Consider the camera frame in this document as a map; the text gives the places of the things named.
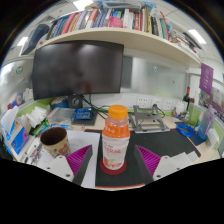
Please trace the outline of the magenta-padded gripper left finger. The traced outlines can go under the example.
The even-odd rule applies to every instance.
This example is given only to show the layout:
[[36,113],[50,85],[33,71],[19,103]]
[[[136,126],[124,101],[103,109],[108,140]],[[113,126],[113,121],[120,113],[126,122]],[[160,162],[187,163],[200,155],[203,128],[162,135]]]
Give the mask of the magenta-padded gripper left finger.
[[68,156],[57,156],[45,170],[78,186],[93,186],[91,175],[91,145],[84,146]]

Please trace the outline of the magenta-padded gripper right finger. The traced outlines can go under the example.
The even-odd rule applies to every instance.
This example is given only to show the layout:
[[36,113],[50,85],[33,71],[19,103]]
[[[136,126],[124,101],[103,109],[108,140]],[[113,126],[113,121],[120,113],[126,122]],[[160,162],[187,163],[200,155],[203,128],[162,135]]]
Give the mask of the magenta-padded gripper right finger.
[[134,155],[145,184],[152,183],[180,170],[178,164],[169,156],[158,156],[152,151],[136,145]]

